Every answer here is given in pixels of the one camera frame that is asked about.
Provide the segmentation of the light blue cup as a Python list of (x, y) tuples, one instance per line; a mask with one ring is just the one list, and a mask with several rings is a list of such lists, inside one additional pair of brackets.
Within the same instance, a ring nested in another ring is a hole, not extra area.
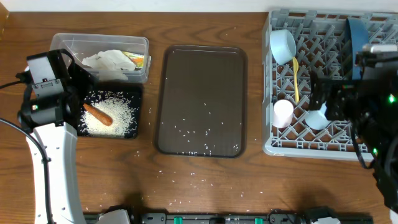
[(327, 120), (325, 112), (326, 103), (322, 104), (319, 110), (309, 111), (307, 117), (305, 118), (306, 124), (315, 130), (325, 129), (331, 123), (331, 121)]

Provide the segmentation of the white paper napkin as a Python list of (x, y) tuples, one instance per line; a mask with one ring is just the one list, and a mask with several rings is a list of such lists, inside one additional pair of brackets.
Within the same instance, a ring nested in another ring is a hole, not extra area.
[(82, 64), (99, 70), (99, 80), (128, 80), (124, 72), (134, 71), (136, 68), (120, 50), (100, 51), (84, 58)]

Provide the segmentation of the orange carrot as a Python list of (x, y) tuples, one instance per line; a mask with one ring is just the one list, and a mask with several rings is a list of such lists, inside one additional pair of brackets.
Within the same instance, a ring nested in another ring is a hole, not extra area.
[(93, 115), (98, 121), (103, 123), (105, 126), (112, 125), (113, 119), (106, 113), (86, 103), (83, 105), (83, 107), (87, 112), (89, 112), (89, 114)]

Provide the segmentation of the yellow plastic spoon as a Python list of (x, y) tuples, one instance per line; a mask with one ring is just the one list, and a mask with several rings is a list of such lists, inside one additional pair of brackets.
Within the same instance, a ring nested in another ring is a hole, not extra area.
[(294, 98), (295, 98), (295, 102), (298, 103), (300, 101), (298, 78), (297, 78), (297, 73), (299, 70), (299, 63), (295, 57), (292, 58), (292, 61), (293, 61), (293, 71), (294, 71)]

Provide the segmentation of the pink plastic cup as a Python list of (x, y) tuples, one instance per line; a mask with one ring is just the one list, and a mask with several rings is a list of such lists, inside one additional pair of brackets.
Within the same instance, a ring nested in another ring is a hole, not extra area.
[(294, 106), (289, 100), (278, 100), (273, 105), (272, 125), (277, 128), (286, 128), (291, 124)]

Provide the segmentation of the dark blue bowl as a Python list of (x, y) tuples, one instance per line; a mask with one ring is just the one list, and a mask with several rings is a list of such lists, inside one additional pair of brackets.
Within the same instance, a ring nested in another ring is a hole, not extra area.
[(346, 19), (345, 41), (350, 41), (349, 55), (351, 56), (351, 62), (348, 68), (352, 72), (351, 79), (360, 80), (362, 79), (361, 69), (355, 66), (356, 54), (361, 52), (363, 46), (369, 43), (368, 30), (361, 19), (355, 17)]

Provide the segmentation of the colourful snack wrapper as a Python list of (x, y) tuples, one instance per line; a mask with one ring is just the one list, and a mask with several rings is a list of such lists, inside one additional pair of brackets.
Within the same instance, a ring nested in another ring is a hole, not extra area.
[(132, 62), (135, 64), (135, 70), (140, 70), (144, 66), (144, 55), (135, 54), (131, 52), (122, 51), (122, 53)]

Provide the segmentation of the light blue rice bowl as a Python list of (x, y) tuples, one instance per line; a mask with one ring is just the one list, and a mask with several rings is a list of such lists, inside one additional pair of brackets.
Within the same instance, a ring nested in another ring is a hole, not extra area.
[(273, 30), (270, 34), (270, 48), (278, 64), (286, 64), (296, 54), (296, 44), (292, 33), (287, 30)]

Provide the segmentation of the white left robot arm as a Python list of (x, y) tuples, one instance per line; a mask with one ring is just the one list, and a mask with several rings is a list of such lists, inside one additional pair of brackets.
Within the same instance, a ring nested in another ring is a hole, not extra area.
[(34, 168), (35, 222), (86, 223), (76, 172), (77, 121), (91, 75), (64, 50), (27, 57), (19, 74), (27, 85), (17, 117), (27, 136)]

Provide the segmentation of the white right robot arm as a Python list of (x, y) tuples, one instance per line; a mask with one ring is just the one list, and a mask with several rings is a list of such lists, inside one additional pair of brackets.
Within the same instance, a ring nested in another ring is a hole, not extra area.
[(351, 122), (354, 151), (397, 223), (397, 74), (366, 80), (333, 80), (310, 74), (310, 110), (326, 106), (325, 118)]

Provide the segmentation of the black waste tray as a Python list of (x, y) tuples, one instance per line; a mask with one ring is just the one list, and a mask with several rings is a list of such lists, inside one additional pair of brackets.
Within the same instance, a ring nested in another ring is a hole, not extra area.
[(94, 138), (134, 139), (138, 134), (143, 88), (137, 83), (103, 82), (95, 85), (84, 103), (104, 112), (113, 123), (104, 125), (80, 108), (77, 135)]

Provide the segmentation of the clear plastic waste bin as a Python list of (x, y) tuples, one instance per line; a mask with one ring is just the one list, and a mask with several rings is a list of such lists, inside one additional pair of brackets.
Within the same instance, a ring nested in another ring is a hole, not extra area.
[(151, 57), (145, 37), (103, 34), (55, 34), (51, 50), (65, 49), (97, 80), (145, 83)]

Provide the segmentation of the white rice pile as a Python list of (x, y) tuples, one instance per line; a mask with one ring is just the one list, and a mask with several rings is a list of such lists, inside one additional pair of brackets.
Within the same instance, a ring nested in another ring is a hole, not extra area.
[(141, 92), (94, 90), (80, 109), (79, 136), (134, 139), (137, 136)]

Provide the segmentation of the dark brown serving tray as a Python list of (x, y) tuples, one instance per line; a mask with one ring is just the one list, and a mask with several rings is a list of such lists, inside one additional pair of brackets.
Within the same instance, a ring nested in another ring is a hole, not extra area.
[(164, 54), (155, 148), (234, 159), (246, 149), (248, 59), (237, 47), (171, 45)]

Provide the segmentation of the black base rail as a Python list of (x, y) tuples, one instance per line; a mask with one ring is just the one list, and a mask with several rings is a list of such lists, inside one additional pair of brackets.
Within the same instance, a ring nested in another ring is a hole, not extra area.
[(267, 214), (143, 213), (111, 207), (105, 213), (84, 214), (75, 223), (135, 224), (373, 224), (369, 215), (339, 215), (329, 207), (315, 207), (303, 213), (273, 209)]

